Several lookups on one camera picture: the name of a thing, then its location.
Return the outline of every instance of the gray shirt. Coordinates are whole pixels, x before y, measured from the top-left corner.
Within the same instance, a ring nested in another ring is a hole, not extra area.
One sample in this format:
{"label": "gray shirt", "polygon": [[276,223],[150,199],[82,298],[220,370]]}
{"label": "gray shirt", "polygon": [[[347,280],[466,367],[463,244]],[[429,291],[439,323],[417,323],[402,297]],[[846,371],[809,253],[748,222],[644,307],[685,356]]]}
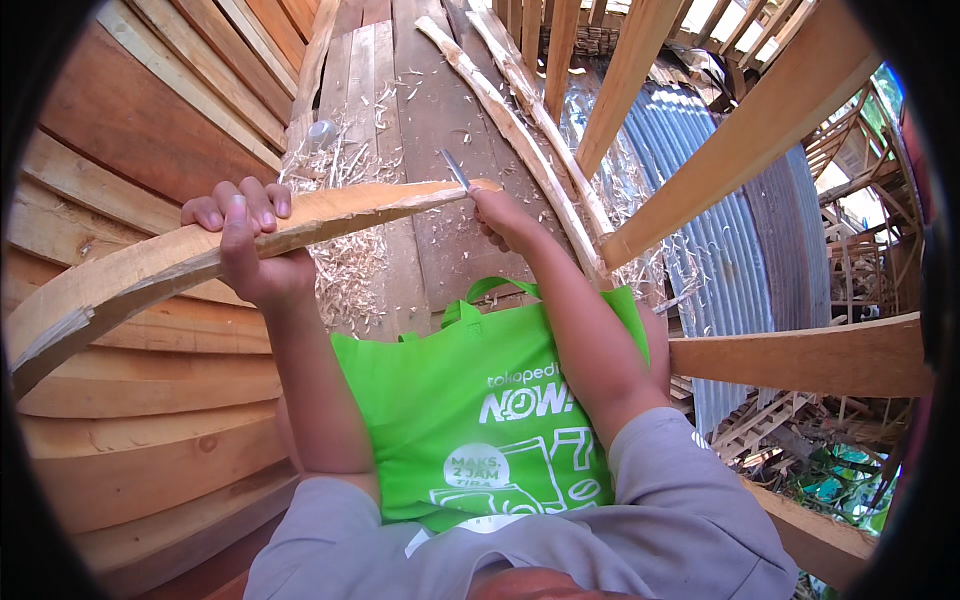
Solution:
{"label": "gray shirt", "polygon": [[244,598],[465,598],[473,573],[498,561],[651,599],[792,595],[797,566],[770,517],[679,411],[637,416],[608,458],[613,506],[482,517],[436,535],[381,525],[358,488],[308,479],[253,561]]}

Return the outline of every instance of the wooden wall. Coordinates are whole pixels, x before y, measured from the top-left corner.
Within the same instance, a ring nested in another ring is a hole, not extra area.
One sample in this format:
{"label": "wooden wall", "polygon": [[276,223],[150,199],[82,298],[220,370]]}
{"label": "wooden wall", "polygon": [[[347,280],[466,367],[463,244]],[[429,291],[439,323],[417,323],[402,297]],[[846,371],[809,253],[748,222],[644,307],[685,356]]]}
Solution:
{"label": "wooden wall", "polygon": [[[3,316],[66,269],[180,226],[220,180],[276,181],[318,0],[110,0],[64,66],[12,206]],[[213,280],[140,313],[17,405],[49,500],[117,596],[286,508],[296,473],[260,314]]]}

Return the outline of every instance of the knife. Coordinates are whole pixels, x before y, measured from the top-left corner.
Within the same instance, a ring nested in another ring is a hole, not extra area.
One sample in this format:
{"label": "knife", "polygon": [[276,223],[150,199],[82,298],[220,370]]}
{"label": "knife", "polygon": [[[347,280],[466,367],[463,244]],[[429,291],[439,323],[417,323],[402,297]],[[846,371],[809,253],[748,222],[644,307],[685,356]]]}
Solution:
{"label": "knife", "polygon": [[446,148],[441,148],[440,154],[444,155],[444,158],[446,158],[446,164],[450,165],[450,171],[453,171],[453,177],[464,186],[465,190],[469,190],[470,180],[468,180],[467,176],[464,175],[464,172],[460,170],[460,167],[457,165],[457,161],[453,159],[453,155],[448,152]]}

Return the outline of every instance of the gray sleeve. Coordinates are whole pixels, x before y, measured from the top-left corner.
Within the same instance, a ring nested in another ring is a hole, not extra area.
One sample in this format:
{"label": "gray sleeve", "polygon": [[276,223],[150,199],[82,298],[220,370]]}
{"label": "gray sleeve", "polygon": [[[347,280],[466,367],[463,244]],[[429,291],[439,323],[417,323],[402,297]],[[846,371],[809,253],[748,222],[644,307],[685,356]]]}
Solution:
{"label": "gray sleeve", "polygon": [[301,482],[270,543],[251,564],[244,599],[269,598],[304,558],[374,531],[380,522],[380,509],[353,484],[334,477]]}
{"label": "gray sleeve", "polygon": [[635,417],[613,440],[609,462],[616,503],[655,516],[656,524],[644,527],[645,543],[658,546],[660,556],[681,557],[672,574],[658,577],[686,582],[695,571],[704,584],[724,581],[732,598],[793,593],[797,567],[770,517],[680,411],[655,408]]}

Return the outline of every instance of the person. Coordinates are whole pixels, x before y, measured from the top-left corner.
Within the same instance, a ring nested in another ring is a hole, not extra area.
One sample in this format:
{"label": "person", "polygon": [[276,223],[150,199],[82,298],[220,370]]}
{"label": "person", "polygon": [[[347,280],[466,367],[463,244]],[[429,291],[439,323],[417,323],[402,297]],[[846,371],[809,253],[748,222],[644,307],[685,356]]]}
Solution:
{"label": "person", "polygon": [[181,221],[223,231],[224,280],[263,313],[285,398],[277,420],[301,472],[244,597],[791,596],[797,567],[770,518],[671,407],[665,331],[650,336],[648,368],[535,219],[505,192],[473,186],[469,196],[491,243],[519,253],[537,280],[566,382],[606,450],[615,504],[472,518],[439,534],[415,521],[383,525],[370,434],[321,322],[313,260],[305,249],[260,260],[254,248],[290,216],[290,193],[224,181],[186,203]]}

